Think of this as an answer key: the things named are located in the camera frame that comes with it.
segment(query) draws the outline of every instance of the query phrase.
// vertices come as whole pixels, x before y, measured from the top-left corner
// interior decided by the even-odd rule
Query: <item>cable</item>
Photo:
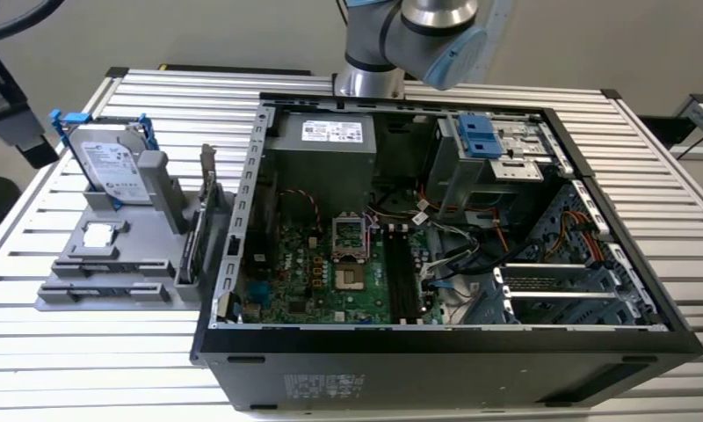
[[[286,193],[298,193],[298,194],[303,195],[304,198],[307,198],[308,203],[312,206],[312,211],[315,212],[316,231],[322,232],[323,230],[322,230],[322,228],[319,226],[319,208],[316,208],[316,203],[315,203],[315,200],[312,199],[312,196],[307,192],[300,190],[300,189],[286,189],[286,190],[283,190],[283,191],[280,191],[278,193],[278,196],[283,196]]]
[[[507,243],[504,242],[503,231],[500,230],[500,221],[496,217],[496,210],[494,211],[494,231],[496,236],[500,238],[500,244],[503,244],[503,250],[507,252]]]
[[[346,11],[348,11],[348,8],[346,6],[346,0],[343,0],[343,6],[340,6],[340,0],[336,0],[336,8],[338,8],[338,14],[340,15],[340,20],[343,20],[343,25],[348,26],[348,21],[346,20],[346,14],[343,13],[344,7],[346,7]]]
[[[703,142],[703,137],[698,139],[695,142],[692,142],[692,145],[690,145],[688,148],[684,151],[682,151],[682,154],[678,155],[675,160],[679,161],[679,159],[690,152],[690,150],[694,149],[698,146],[698,144],[702,142]]]
[[[408,220],[411,218],[411,215],[394,215],[392,213],[388,214],[386,212],[380,213],[370,205],[366,206],[366,209],[368,209],[372,213],[375,213],[375,215],[382,215],[383,217],[398,218],[403,220]]]
[[[448,274],[446,274],[446,276],[440,277],[439,279],[436,279],[434,281],[447,280],[451,277],[454,277],[456,274],[462,274],[462,275],[486,274],[496,266],[504,264],[507,261],[514,259],[523,252],[523,250],[526,248],[528,248],[530,246],[539,247],[539,252],[543,255],[543,249],[544,249],[543,241],[540,239],[526,239],[523,241],[523,243],[520,243],[511,251],[504,253],[504,255],[502,255],[500,257],[498,257],[492,261],[490,261],[486,264],[482,264],[479,266],[474,266],[471,268],[456,268],[456,269],[451,270],[451,272]]]
[[[427,199],[427,197],[424,195],[424,185],[423,184],[419,184],[418,194],[419,194],[419,199],[424,200],[426,205],[428,207],[434,208],[435,211],[439,211],[440,210],[439,204],[432,203]],[[456,209],[456,208],[458,208],[456,206],[451,205],[447,209]],[[466,211],[478,211],[478,212],[482,212],[482,213],[492,213],[494,231],[496,232],[496,236],[500,239],[500,244],[503,244],[503,250],[507,252],[508,248],[507,248],[507,243],[504,242],[503,231],[500,230],[500,217],[498,215],[496,207],[488,207],[488,208],[464,207],[463,209]]]
[[[0,25],[0,40],[21,33],[41,23],[62,5],[63,0],[43,0],[23,15]]]
[[[562,246],[562,240],[564,239],[564,233],[567,231],[567,226],[564,224],[564,217],[570,217],[575,224],[579,224],[580,222],[591,222],[591,219],[588,216],[578,211],[562,211],[560,214],[560,233],[558,234],[556,239],[554,240],[554,244],[551,245],[550,250],[544,254],[544,259],[547,259],[554,252],[556,252],[558,249],[560,249]],[[588,248],[588,253],[591,255],[591,259],[594,262],[603,260],[603,254],[600,252],[599,246],[596,245],[596,242],[591,238],[591,234],[586,231],[580,232],[580,239],[583,243],[586,244],[586,248]]]

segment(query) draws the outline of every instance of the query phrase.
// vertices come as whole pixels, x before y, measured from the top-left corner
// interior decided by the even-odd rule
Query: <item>blue plastic latch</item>
[[[247,298],[252,303],[266,308],[270,305],[270,288],[267,281],[251,281],[247,283]]]
[[[471,158],[499,158],[503,147],[494,134],[490,118],[484,115],[459,114],[456,120],[466,155]]]
[[[67,113],[62,117],[62,123],[70,123],[71,125],[82,125],[91,121],[91,115],[89,113]]]
[[[155,134],[153,133],[151,119],[146,117],[145,113],[142,113],[141,116],[138,117],[138,123],[141,123],[142,132],[145,134],[146,148],[154,151],[158,151],[159,143],[155,141]]]

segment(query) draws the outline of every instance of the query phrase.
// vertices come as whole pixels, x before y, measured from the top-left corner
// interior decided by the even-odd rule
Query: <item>red wire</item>
[[[312,196],[300,189],[284,189],[278,193],[278,196],[283,196],[284,193],[299,193],[304,196],[304,198],[307,198],[308,204],[312,206],[312,211],[315,212],[316,231],[323,231],[319,226],[319,208],[316,207],[315,199],[312,198]]]

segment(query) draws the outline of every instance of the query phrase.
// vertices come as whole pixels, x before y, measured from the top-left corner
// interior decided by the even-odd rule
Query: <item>blue drive bracket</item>
[[[455,120],[455,130],[466,155],[471,158],[499,158],[503,146],[494,133],[490,118],[482,114],[459,114]]]
[[[138,123],[141,123],[141,126],[142,126],[142,134],[145,135],[146,148],[153,151],[158,151],[159,143],[155,141],[155,134],[153,133],[151,119],[146,117],[145,113],[141,113],[141,116],[138,117]]]
[[[59,142],[62,143],[65,148],[67,148],[67,150],[70,151],[70,154],[73,154],[74,160],[78,162],[78,167],[81,168],[82,176],[85,177],[85,180],[89,182],[89,190],[91,192],[97,192],[95,187],[93,186],[91,177],[89,176],[89,173],[86,172],[81,164],[82,160],[78,157],[78,153],[74,150],[73,143],[70,142],[70,137],[67,136],[67,133],[65,132],[66,127],[82,125],[87,123],[89,121],[91,121],[93,119],[91,115],[89,113],[67,113],[65,114],[65,116],[62,116],[62,112],[59,111],[59,109],[55,108],[49,113],[49,119],[51,122],[51,127],[54,129],[54,132],[57,132],[57,135],[59,136]],[[110,197],[111,197],[113,208],[119,209],[122,206],[122,203],[119,202],[119,200],[117,200],[117,198],[114,198],[113,196]]]

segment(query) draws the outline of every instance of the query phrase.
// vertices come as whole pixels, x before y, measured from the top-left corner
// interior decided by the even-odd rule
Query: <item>green circuit board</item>
[[[246,317],[244,322],[390,324],[382,234],[376,232],[370,235],[368,259],[364,264],[358,264],[332,262],[330,236],[316,239],[315,248],[308,247],[307,240],[315,234],[312,228],[284,225],[278,230],[276,265],[268,281],[268,305],[262,307],[258,321],[250,321]],[[412,253],[422,257],[426,251],[424,232],[412,232],[408,243]],[[354,278],[348,284],[338,281],[336,277],[342,277],[343,273]],[[438,306],[426,312],[422,320],[424,324],[442,322]]]

